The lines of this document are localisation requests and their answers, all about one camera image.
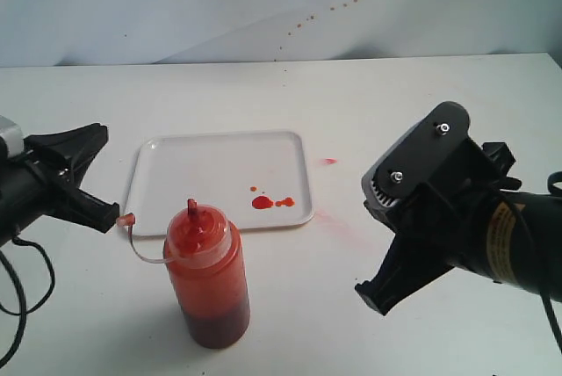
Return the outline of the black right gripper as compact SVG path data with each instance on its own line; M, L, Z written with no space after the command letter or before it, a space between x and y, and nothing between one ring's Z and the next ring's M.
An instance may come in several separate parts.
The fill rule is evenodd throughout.
M509 184L508 171L514 163L506 143L478 145L468 137L393 215L395 229L387 228L394 238L377 275L355 286L367 306L386 315L406 297L460 266L476 206L487 187Z

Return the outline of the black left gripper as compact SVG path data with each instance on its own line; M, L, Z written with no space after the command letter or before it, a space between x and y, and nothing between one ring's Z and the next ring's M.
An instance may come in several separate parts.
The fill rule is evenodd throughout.
M1 168L1 244L43 215L107 233L119 204L80 190L84 175L108 142L100 123L24 139L24 154Z

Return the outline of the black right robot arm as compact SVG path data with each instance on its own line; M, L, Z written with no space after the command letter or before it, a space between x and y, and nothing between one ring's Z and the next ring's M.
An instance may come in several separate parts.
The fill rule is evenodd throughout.
M356 292L381 315L455 268L561 298L561 193L523 192L503 142L407 137L363 176L364 206L393 232Z

